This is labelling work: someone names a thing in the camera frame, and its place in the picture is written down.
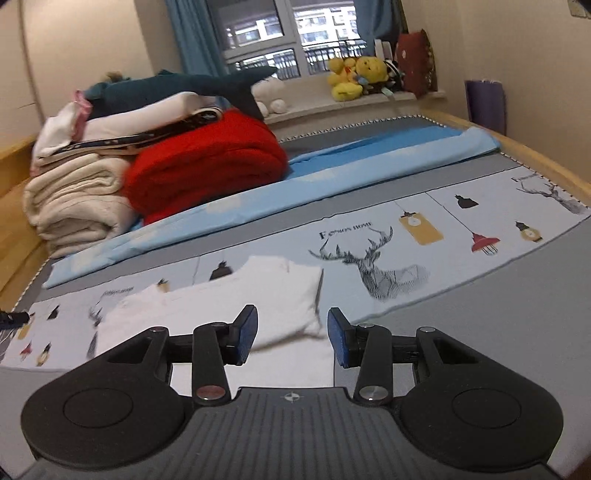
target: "pendant lamp print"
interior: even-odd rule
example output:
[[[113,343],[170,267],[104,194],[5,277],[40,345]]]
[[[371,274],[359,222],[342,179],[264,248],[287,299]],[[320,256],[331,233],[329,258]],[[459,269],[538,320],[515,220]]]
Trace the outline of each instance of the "pendant lamp print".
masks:
[[[51,311],[51,313],[47,317],[47,320],[55,320],[59,314],[60,314],[60,306],[58,305],[56,308],[54,308]]]
[[[49,359],[49,350],[51,349],[51,343],[48,343],[43,351],[37,357],[37,366],[42,367],[45,362]]]
[[[17,333],[18,340],[24,340],[29,330],[31,329],[31,325],[33,325],[33,321],[35,320],[35,312],[29,314],[29,322],[26,325],[23,325]]]
[[[209,277],[209,281],[215,280],[217,278],[226,277],[227,275],[232,275],[233,271],[226,262],[220,262],[217,268],[212,271],[212,275]]]
[[[170,291],[170,282],[168,280],[165,280],[164,278],[161,278],[160,281],[156,284],[156,287],[162,293],[168,293]]]
[[[33,352],[33,342],[29,342],[25,348],[21,350],[21,362],[24,361]]]
[[[449,213],[452,217],[454,217],[466,230],[468,230],[472,234],[472,253],[482,252],[489,257],[496,255],[499,250],[496,247],[497,244],[501,241],[497,237],[494,236],[484,236],[479,233],[473,232],[470,228],[466,226],[464,222],[462,222],[458,217],[456,217],[452,212],[447,210],[441,203],[435,200],[433,197],[431,199],[438,203],[447,213]]]
[[[470,198],[464,198],[461,195],[456,195],[457,198],[457,204],[459,205],[460,208],[472,208],[472,207],[477,207],[478,206],[478,202],[470,199]]]
[[[422,213],[407,212],[394,202],[404,214],[398,219],[404,229],[410,233],[419,245],[429,245],[443,240],[443,234],[437,230]]]
[[[522,222],[515,222],[515,226],[521,232],[521,238],[523,240],[527,240],[528,242],[541,242],[543,240],[542,236],[540,235],[540,231],[532,228]]]

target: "blue curtain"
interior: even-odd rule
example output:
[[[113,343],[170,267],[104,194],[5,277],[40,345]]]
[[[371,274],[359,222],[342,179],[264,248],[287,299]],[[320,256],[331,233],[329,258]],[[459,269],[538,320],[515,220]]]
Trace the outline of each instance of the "blue curtain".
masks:
[[[228,72],[205,0],[166,0],[185,73],[221,76]]]
[[[353,0],[353,4],[359,36],[367,43],[367,55],[374,55],[374,40],[389,37],[392,31],[392,0]]]

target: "window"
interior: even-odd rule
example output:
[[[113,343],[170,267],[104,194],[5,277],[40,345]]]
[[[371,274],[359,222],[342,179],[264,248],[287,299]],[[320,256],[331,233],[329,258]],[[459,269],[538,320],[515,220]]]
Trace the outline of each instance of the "window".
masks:
[[[260,55],[250,59],[237,61],[230,65],[232,70],[243,70],[248,67],[259,67],[270,65],[277,67],[277,76],[281,80],[288,80],[300,76],[300,70],[296,63],[296,55],[293,50],[283,50],[269,53],[267,55]]]
[[[312,32],[312,33],[304,33],[300,35],[301,44],[304,45],[306,43],[314,43],[322,40],[329,39],[329,33],[325,30],[320,32]]]
[[[254,30],[246,30],[246,31],[237,31],[236,32],[236,41],[238,45],[248,45],[254,41],[259,41],[261,39],[261,34],[258,29]]]
[[[231,69],[272,65],[288,79],[328,70],[334,57],[360,56],[352,0],[206,0]]]

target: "round pad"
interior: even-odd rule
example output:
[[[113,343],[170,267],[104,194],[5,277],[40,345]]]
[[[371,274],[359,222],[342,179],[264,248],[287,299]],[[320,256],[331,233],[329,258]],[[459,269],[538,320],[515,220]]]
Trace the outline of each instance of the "round pad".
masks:
[[[45,385],[25,404],[22,432],[36,456],[99,470],[162,449],[184,421],[181,398],[138,365],[80,367]]]
[[[562,413],[546,390],[499,365],[446,367],[402,399],[409,440],[465,470],[510,471],[547,459]]]
[[[481,429],[500,429],[521,415],[519,402],[510,395],[490,388],[474,388],[453,399],[453,411],[468,425]]]
[[[134,402],[127,393],[91,388],[70,397],[64,405],[64,415],[80,427],[100,429],[125,420],[133,408]]]

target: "folded blanket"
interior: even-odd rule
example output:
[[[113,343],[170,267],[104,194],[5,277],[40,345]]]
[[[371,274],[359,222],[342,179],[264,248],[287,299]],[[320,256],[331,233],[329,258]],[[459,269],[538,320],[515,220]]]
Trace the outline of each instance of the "folded blanket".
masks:
[[[121,157],[90,153],[33,178],[22,194],[30,224],[37,225],[41,209],[65,195],[72,198],[117,192],[128,168],[129,162]]]
[[[39,212],[37,233],[47,240],[52,258],[79,252],[125,233],[137,214],[118,195],[65,195]]]
[[[219,122],[144,150],[123,193],[145,223],[280,180],[287,156],[267,126],[230,110]]]

